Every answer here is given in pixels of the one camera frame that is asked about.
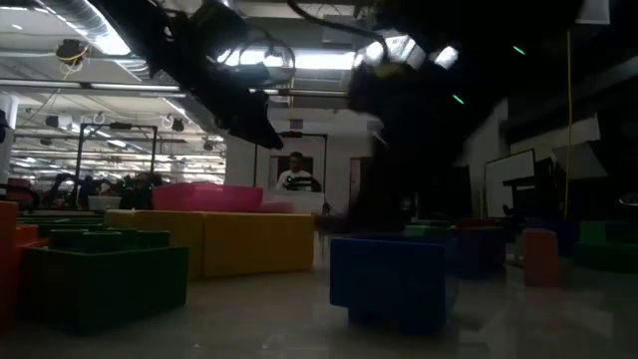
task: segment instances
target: pillar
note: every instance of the pillar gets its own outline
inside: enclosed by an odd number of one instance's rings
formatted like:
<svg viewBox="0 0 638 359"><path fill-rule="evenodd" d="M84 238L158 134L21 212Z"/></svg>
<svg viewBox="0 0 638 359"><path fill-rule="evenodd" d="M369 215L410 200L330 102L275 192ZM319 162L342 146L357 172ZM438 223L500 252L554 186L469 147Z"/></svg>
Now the pillar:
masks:
<svg viewBox="0 0 638 359"><path fill-rule="evenodd" d="M4 111L7 125L9 126L9 128L5 128L5 137L0 143L0 183L2 184L7 183L11 172L9 161L11 160L11 147L13 146L14 131L18 118L18 102L17 96L0 95L0 110ZM5 190L0 189L0 196L4 194Z"/></svg>

